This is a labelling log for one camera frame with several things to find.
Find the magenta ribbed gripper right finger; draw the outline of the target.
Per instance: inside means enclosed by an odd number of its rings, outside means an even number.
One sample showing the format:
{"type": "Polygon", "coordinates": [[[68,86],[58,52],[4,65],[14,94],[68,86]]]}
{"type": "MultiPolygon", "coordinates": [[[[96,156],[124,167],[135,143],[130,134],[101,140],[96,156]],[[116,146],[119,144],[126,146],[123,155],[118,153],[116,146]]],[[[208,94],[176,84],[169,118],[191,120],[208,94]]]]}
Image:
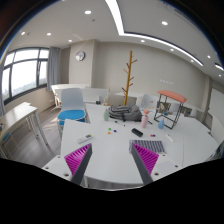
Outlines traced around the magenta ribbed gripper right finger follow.
{"type": "Polygon", "coordinates": [[[143,184],[147,185],[152,183],[153,179],[151,177],[151,173],[159,155],[135,143],[131,144],[131,154],[136,163],[143,184]]]}

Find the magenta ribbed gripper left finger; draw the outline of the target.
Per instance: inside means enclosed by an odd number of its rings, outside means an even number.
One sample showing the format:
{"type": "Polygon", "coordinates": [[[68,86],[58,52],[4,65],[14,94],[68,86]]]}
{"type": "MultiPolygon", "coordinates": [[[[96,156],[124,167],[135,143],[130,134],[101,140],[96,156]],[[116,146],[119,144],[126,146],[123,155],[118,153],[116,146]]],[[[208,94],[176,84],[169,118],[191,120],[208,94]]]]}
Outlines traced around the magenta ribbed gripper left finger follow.
{"type": "Polygon", "coordinates": [[[92,155],[92,144],[87,144],[64,157],[71,173],[71,181],[80,185],[92,155]]]}

